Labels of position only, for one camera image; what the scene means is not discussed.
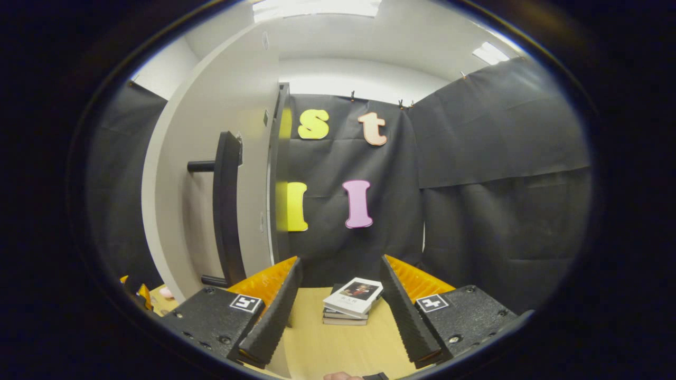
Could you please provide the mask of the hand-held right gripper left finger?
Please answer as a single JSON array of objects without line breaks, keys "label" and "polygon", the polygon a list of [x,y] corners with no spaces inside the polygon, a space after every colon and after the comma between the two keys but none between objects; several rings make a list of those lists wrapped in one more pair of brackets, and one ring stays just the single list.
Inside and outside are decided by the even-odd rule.
[{"label": "hand-held right gripper left finger", "polygon": [[302,277],[294,256],[229,289],[203,287],[159,322],[216,360],[263,369],[287,327]]}]

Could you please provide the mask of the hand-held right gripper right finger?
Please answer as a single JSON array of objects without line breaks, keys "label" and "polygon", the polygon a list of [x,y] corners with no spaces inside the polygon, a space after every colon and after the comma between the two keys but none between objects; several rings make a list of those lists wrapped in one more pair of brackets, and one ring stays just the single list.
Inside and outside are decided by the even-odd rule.
[{"label": "hand-held right gripper right finger", "polygon": [[381,258],[380,281],[417,369],[477,351],[522,320],[478,286],[450,286],[389,255]]}]

